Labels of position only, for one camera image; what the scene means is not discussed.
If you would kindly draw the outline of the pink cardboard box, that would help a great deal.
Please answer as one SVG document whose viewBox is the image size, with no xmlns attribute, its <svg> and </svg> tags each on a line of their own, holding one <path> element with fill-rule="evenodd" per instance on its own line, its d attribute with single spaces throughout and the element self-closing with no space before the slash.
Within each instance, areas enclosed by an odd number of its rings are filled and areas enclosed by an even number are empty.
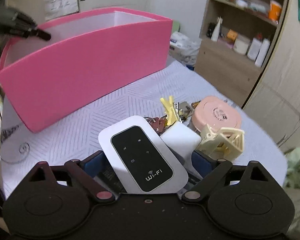
<svg viewBox="0 0 300 240">
<path fill-rule="evenodd" d="M 34 133 L 138 79 L 162 70 L 172 20 L 103 8 L 51 20 L 49 41 L 13 38 L 0 58 L 0 84 Z"/>
</svg>

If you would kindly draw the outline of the bunch of keys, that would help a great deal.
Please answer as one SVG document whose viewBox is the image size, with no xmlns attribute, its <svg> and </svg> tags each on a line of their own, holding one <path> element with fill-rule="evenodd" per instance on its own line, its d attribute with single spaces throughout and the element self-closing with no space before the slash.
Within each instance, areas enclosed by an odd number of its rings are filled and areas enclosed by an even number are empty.
<svg viewBox="0 0 300 240">
<path fill-rule="evenodd" d="M 194 113 L 195 108 L 198 106 L 199 101 L 189 104 L 186 101 L 173 102 L 175 113 L 177 114 L 177 121 L 185 123 L 190 121 L 191 116 Z M 165 114 L 162 117 L 149 117 L 145 116 L 144 119 L 151 125 L 158 135 L 164 133 L 172 125 L 168 124 L 168 115 Z"/>
</svg>

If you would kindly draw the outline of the white bottle red cap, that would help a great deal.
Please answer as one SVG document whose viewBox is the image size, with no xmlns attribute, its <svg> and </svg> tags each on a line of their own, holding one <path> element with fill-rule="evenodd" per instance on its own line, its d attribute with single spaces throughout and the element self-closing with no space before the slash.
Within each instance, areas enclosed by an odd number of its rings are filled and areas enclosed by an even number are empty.
<svg viewBox="0 0 300 240">
<path fill-rule="evenodd" d="M 248 53 L 247 53 L 247 57 L 250 60 L 255 61 L 257 58 L 257 55 L 261 49 L 261 45 L 262 45 L 262 34 L 261 33 L 257 33 L 256 36 L 253 38 Z"/>
</svg>

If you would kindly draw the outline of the cream hair claw clip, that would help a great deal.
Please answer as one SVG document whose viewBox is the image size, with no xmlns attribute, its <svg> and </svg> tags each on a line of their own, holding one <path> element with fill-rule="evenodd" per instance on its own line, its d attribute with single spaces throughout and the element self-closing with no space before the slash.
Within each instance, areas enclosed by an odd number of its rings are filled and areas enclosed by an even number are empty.
<svg viewBox="0 0 300 240">
<path fill-rule="evenodd" d="M 244 131 L 241 129 L 221 127 L 214 132 L 207 124 L 200 132 L 201 142 L 197 150 L 212 159 L 226 159 L 233 162 L 244 151 Z"/>
</svg>

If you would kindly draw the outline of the yellow starfish hair clip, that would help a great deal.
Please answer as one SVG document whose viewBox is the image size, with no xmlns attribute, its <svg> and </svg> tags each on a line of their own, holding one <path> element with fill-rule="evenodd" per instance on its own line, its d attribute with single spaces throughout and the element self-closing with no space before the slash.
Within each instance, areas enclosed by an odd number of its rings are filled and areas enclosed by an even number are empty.
<svg viewBox="0 0 300 240">
<path fill-rule="evenodd" d="M 177 108 L 175 108 L 173 96 L 170 95 L 168 99 L 160 98 L 160 102 L 165 109 L 167 126 L 172 126 L 175 122 L 179 122 L 179 111 Z"/>
</svg>

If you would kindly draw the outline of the orange paper cup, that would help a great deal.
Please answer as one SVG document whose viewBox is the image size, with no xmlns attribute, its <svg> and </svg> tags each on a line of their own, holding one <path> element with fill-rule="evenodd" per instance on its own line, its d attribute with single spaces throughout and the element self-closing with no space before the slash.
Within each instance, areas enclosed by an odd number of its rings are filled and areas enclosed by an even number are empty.
<svg viewBox="0 0 300 240">
<path fill-rule="evenodd" d="M 268 18 L 273 22 L 277 22 L 280 18 L 281 11 L 282 11 L 282 5 L 275 0 L 270 0 L 270 9 L 268 12 Z"/>
</svg>

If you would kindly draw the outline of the wooden shelf unit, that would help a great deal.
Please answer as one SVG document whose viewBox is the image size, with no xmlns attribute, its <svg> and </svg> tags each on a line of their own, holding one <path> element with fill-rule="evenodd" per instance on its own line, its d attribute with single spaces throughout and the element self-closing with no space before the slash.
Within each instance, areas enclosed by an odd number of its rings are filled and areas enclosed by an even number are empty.
<svg viewBox="0 0 300 240">
<path fill-rule="evenodd" d="M 268 64 L 288 0 L 207 0 L 194 70 L 243 107 Z"/>
</svg>

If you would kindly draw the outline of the tissue pack in plastic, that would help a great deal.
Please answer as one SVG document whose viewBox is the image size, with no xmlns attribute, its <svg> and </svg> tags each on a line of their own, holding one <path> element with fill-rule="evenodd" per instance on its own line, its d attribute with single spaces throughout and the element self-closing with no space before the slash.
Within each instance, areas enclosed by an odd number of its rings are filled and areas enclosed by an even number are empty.
<svg viewBox="0 0 300 240">
<path fill-rule="evenodd" d="M 170 37 L 169 55 L 182 63 L 184 66 L 191 66 L 197 62 L 201 39 L 193 41 L 180 32 L 173 32 Z"/>
</svg>

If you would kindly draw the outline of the white usb charger cube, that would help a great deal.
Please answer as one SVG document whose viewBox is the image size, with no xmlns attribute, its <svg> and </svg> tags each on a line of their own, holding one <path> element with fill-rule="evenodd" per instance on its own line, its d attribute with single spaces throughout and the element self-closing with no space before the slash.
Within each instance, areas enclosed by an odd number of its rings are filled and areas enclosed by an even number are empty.
<svg viewBox="0 0 300 240">
<path fill-rule="evenodd" d="M 175 122 L 160 136 L 162 141 L 172 149 L 179 161 L 188 169 L 192 166 L 191 155 L 201 142 L 196 132 L 182 124 Z"/>
</svg>

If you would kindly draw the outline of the orange small box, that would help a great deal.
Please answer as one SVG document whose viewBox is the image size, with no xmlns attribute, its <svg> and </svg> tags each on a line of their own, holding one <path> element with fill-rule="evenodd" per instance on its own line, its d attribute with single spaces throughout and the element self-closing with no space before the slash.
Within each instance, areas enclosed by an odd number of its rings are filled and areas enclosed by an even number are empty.
<svg viewBox="0 0 300 240">
<path fill-rule="evenodd" d="M 237 37 L 238 37 L 238 32 L 232 29 L 230 29 L 226 35 L 227 40 L 231 43 L 234 43 Z"/>
</svg>

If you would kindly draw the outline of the pink round tape measure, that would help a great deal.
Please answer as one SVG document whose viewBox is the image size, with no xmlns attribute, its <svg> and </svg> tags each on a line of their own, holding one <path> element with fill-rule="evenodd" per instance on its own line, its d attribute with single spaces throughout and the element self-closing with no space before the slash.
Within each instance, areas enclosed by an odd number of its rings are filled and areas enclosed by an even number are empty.
<svg viewBox="0 0 300 240">
<path fill-rule="evenodd" d="M 222 127 L 240 129 L 242 118 L 239 112 L 216 96 L 207 96 L 197 103 L 188 127 L 200 133 L 205 125 L 213 132 Z"/>
</svg>

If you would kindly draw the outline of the light wood wardrobe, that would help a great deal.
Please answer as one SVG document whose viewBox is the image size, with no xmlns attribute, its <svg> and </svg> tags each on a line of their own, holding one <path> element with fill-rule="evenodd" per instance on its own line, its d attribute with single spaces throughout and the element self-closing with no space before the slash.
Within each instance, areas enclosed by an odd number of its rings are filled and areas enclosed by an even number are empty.
<svg viewBox="0 0 300 240">
<path fill-rule="evenodd" d="M 281 34 L 268 65 L 243 110 L 282 152 L 300 147 L 300 21 L 289 0 Z"/>
</svg>

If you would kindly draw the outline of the tall white bottle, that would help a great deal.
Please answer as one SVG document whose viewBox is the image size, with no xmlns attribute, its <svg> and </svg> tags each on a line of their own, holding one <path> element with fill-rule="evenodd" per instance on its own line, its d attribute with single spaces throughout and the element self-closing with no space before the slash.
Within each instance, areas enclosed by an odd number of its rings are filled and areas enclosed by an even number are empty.
<svg viewBox="0 0 300 240">
<path fill-rule="evenodd" d="M 266 58 L 269 47 L 270 47 L 270 41 L 265 38 L 261 44 L 260 51 L 255 61 L 255 65 L 257 67 L 262 67 L 262 64 L 264 62 L 264 59 Z"/>
</svg>

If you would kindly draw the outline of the light green garment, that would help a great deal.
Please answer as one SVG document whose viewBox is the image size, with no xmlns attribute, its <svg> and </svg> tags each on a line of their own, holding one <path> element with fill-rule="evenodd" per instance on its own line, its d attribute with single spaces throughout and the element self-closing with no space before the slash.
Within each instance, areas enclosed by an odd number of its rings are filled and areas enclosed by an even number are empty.
<svg viewBox="0 0 300 240">
<path fill-rule="evenodd" d="M 284 187 L 300 189 L 300 147 L 288 150 L 285 153 L 287 161 L 287 173 Z"/>
</svg>

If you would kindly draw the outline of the white wifi router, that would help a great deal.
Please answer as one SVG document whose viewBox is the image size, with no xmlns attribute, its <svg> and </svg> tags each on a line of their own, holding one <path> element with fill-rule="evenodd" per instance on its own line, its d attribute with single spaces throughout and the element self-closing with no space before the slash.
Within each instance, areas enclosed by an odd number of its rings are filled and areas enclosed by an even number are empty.
<svg viewBox="0 0 300 240">
<path fill-rule="evenodd" d="M 127 193 L 177 193 L 188 182 L 186 169 L 141 116 L 103 129 L 98 142 Z"/>
</svg>

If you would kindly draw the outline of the white cream jar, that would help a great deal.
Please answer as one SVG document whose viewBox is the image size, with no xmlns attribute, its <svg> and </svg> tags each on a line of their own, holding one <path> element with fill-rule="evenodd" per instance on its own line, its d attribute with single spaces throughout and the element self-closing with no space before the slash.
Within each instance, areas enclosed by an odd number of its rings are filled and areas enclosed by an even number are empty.
<svg viewBox="0 0 300 240">
<path fill-rule="evenodd" d="M 250 39 L 239 34 L 234 42 L 233 50 L 239 55 L 245 55 L 247 53 L 249 45 Z"/>
</svg>

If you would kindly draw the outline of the white spray bottle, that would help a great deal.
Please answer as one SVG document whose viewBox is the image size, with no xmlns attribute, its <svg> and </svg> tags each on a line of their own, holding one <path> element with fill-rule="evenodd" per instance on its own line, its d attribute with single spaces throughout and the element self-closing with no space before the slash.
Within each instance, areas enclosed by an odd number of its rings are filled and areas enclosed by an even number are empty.
<svg viewBox="0 0 300 240">
<path fill-rule="evenodd" d="M 213 30 L 212 36 L 211 36 L 211 40 L 213 42 L 217 42 L 219 39 L 219 35 L 220 35 L 220 30 L 221 30 L 221 25 L 223 23 L 223 19 L 221 17 L 217 18 L 217 24 Z"/>
</svg>

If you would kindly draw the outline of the black battery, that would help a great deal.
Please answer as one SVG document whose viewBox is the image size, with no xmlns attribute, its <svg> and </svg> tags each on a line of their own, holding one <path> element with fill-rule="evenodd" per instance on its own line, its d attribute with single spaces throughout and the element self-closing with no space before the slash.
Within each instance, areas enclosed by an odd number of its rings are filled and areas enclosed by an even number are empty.
<svg viewBox="0 0 300 240">
<path fill-rule="evenodd" d="M 187 170 L 188 182 L 187 184 L 179 191 L 179 193 L 189 190 L 194 185 L 199 183 L 201 179 L 195 174 Z M 119 178 L 115 174 L 113 168 L 107 164 L 96 176 L 94 176 L 94 181 L 98 182 L 101 186 L 110 190 L 114 194 L 127 193 L 126 189 L 123 187 Z"/>
</svg>

